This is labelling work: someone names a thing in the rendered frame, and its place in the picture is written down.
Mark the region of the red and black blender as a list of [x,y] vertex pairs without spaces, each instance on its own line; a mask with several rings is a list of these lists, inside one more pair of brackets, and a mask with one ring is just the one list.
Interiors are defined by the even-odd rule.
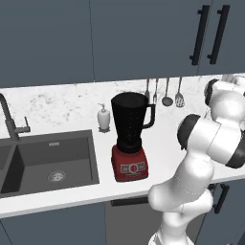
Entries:
[[112,147],[111,163],[117,182],[148,177],[148,164],[141,134],[155,123],[155,105],[145,95],[123,92],[111,100],[117,143]]

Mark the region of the white soap dispenser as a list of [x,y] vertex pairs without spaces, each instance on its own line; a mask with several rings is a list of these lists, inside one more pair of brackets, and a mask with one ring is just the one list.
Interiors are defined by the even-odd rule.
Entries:
[[107,132],[110,124],[110,111],[105,108],[105,104],[101,103],[101,110],[98,112],[98,124],[101,132]]

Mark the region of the dark grey sink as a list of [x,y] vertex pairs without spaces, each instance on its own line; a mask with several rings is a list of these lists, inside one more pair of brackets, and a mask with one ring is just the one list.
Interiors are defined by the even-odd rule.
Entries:
[[0,198],[99,182],[92,130],[28,136],[11,147]]

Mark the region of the grey dishwasher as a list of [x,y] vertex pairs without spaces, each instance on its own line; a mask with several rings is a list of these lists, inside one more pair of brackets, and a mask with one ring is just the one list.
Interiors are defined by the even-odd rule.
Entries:
[[157,232],[162,214],[148,203],[113,206],[105,203],[105,230],[107,245],[148,245]]

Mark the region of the dark grey tap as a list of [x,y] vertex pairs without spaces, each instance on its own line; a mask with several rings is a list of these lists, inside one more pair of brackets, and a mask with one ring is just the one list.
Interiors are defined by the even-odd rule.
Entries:
[[17,127],[15,125],[14,119],[11,117],[11,112],[8,107],[7,101],[3,94],[0,93],[0,104],[5,116],[5,124],[8,129],[10,139],[12,142],[17,143],[20,141],[19,134],[20,133],[29,133],[31,128],[28,124],[27,118],[25,118],[26,125],[24,127]]

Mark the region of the wide grey wall cupboard door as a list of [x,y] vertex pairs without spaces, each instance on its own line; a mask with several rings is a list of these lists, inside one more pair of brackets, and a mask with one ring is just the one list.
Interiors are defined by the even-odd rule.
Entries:
[[94,79],[89,0],[0,0],[0,87]]

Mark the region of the narrow grey wall cupboard door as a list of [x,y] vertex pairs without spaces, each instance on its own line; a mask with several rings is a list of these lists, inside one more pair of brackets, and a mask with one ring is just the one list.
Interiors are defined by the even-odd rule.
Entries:
[[[223,5],[229,5],[230,11],[217,61],[211,65],[207,55],[212,53],[220,19],[217,11],[221,10]],[[245,0],[212,0],[198,74],[236,73],[245,73]]]

